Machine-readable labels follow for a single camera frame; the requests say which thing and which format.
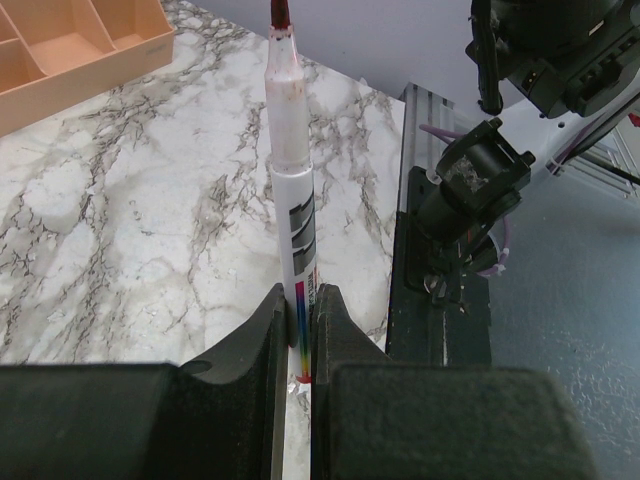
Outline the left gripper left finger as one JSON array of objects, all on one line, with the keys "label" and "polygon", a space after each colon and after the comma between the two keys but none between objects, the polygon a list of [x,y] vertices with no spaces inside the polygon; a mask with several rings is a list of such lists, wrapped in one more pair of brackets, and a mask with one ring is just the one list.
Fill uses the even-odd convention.
[{"label": "left gripper left finger", "polygon": [[5,479],[279,479],[288,347],[275,285],[183,365],[1,369]]}]

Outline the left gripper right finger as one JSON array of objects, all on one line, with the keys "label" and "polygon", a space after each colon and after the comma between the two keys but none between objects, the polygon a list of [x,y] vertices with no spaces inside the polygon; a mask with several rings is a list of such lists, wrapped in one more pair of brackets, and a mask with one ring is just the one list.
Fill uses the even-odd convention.
[{"label": "left gripper right finger", "polygon": [[314,479],[595,479],[573,404],[543,372],[390,359],[320,287],[312,326]]}]

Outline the red pen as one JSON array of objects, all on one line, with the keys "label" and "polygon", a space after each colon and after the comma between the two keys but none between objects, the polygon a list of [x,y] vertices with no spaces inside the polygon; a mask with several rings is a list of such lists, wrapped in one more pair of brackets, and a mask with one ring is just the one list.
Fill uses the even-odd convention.
[{"label": "red pen", "polygon": [[287,306],[293,375],[311,382],[310,323],[318,273],[314,170],[310,157],[306,77],[286,1],[273,1],[264,74],[271,180]]}]

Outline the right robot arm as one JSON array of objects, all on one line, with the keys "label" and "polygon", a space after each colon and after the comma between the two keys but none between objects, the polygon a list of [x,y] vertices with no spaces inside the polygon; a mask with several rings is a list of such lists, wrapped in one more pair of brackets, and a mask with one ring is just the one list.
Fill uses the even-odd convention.
[{"label": "right robot arm", "polygon": [[535,167],[584,146],[639,93],[636,1],[474,1],[469,20],[488,118],[444,150],[414,214],[443,244],[510,213]]}]

